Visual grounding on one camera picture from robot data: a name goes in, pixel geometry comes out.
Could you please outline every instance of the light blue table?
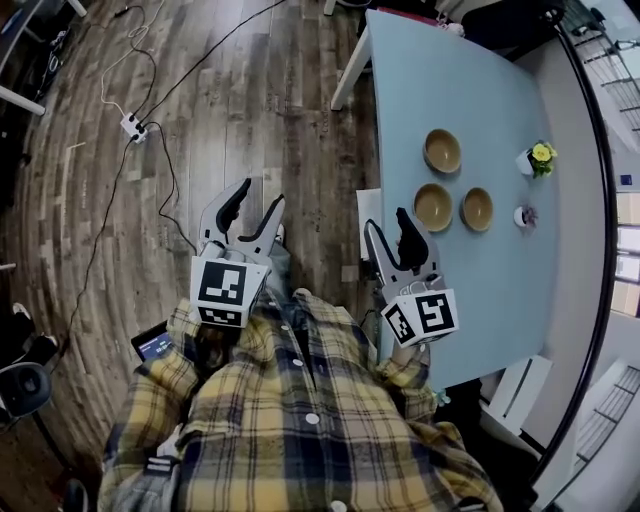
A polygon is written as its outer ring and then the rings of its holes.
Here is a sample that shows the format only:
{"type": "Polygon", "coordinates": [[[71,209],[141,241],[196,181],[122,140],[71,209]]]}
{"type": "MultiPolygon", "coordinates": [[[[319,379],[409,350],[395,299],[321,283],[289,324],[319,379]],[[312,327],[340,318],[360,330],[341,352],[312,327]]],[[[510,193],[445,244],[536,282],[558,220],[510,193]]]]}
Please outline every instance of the light blue table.
{"type": "MultiPolygon", "coordinates": [[[[537,354],[547,338],[555,291],[557,180],[532,180],[515,164],[535,141],[550,140],[547,117],[533,77],[494,53],[391,14],[370,10],[367,22],[359,58],[350,65],[358,68],[372,56],[382,228],[390,246],[399,238],[396,209],[412,210],[422,185],[443,185],[454,202],[451,225],[434,234],[460,320],[459,331],[431,345],[432,385],[440,389],[537,354]],[[435,128],[460,141],[462,167],[454,177],[434,173],[423,160],[422,144],[435,128]],[[469,231],[458,213],[472,187],[486,189],[493,199],[493,224],[484,234],[469,231]],[[513,221],[524,202],[539,214],[529,234],[513,221]]],[[[381,351],[390,353],[393,342],[386,331],[381,351]]]]}

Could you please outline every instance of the plaid shirt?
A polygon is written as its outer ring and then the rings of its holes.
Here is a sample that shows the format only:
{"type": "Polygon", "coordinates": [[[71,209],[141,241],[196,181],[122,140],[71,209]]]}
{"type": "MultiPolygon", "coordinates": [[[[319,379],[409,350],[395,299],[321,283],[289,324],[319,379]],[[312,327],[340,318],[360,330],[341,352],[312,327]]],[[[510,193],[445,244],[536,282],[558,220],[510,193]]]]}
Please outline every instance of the plaid shirt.
{"type": "Polygon", "coordinates": [[[475,498],[502,510],[456,428],[432,422],[428,367],[376,367],[344,308],[306,290],[292,300],[306,361],[292,306],[268,292],[235,340],[200,329],[180,303],[172,348],[136,370],[111,433],[100,509],[450,511],[475,498]],[[179,463],[149,483],[148,457],[181,424],[179,463]]]}

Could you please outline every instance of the flower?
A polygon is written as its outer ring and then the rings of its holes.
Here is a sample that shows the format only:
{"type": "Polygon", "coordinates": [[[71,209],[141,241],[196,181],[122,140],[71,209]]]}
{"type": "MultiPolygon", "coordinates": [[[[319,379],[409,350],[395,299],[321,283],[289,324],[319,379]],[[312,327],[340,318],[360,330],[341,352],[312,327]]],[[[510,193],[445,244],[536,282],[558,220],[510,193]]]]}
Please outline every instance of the flower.
{"type": "Polygon", "coordinates": [[[548,162],[551,160],[551,151],[545,144],[536,144],[531,150],[533,158],[539,162],[548,162]]]}
{"type": "Polygon", "coordinates": [[[549,144],[548,142],[545,142],[544,145],[547,146],[547,148],[549,149],[549,153],[551,153],[552,158],[555,158],[558,156],[558,152],[555,149],[553,149],[551,144],[549,144]]]}

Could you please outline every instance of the floor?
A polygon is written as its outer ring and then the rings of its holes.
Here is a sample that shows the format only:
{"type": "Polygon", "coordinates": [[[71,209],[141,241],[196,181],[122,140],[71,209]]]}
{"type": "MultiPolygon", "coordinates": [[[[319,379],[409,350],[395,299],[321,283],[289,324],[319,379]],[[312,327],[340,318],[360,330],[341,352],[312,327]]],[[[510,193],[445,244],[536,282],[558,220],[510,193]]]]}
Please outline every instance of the floor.
{"type": "MultiPolygon", "coordinates": [[[[149,104],[238,22],[271,3],[166,0],[142,45],[158,65],[149,104]]],[[[164,128],[180,186],[169,211],[191,241],[203,207],[226,185],[252,177],[237,232],[255,229],[284,193],[294,285],[360,319],[370,285],[359,268],[355,191],[379,186],[373,85],[363,78],[342,112],[329,110],[357,41],[359,13],[338,7],[325,17],[323,4],[287,0],[247,23],[150,119],[164,128]]],[[[159,0],[143,5],[149,20],[159,0]]],[[[121,6],[94,4],[88,19],[106,24],[121,6]]],[[[33,161],[19,177],[16,206],[0,219],[1,254],[18,263],[12,294],[42,330],[59,337],[126,145],[118,110],[99,101],[100,74],[127,50],[126,35],[139,23],[140,12],[132,11],[106,31],[92,26],[85,33],[86,21],[81,26],[47,97],[47,114],[31,123],[26,145],[33,161]]],[[[133,55],[107,75],[106,96],[131,111],[151,77],[149,59],[133,55]]],[[[170,188],[161,139],[151,133],[128,152],[69,350],[54,371],[53,399],[42,409],[61,451],[85,477],[99,475],[105,440],[138,364],[129,340],[188,295],[192,253],[157,214],[170,188]]],[[[0,437],[0,496],[9,509],[55,510],[48,487],[59,470],[31,418],[0,437]]]]}

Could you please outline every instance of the bowl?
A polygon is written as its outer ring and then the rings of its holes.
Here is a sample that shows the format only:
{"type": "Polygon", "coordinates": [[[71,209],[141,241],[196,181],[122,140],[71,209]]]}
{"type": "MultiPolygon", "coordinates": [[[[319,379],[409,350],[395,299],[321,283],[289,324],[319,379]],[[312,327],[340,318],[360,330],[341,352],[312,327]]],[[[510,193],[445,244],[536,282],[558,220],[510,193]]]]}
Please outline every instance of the bowl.
{"type": "Polygon", "coordinates": [[[462,221],[474,231],[486,231],[493,219],[493,202],[483,188],[472,188],[462,200],[462,221]]]}
{"type": "Polygon", "coordinates": [[[429,183],[416,193],[413,211],[429,231],[442,231],[451,223],[451,196],[440,185],[429,183]]]}
{"type": "Polygon", "coordinates": [[[460,168],[460,144],[447,130],[433,130],[422,148],[424,161],[436,171],[449,174],[460,168]]]}

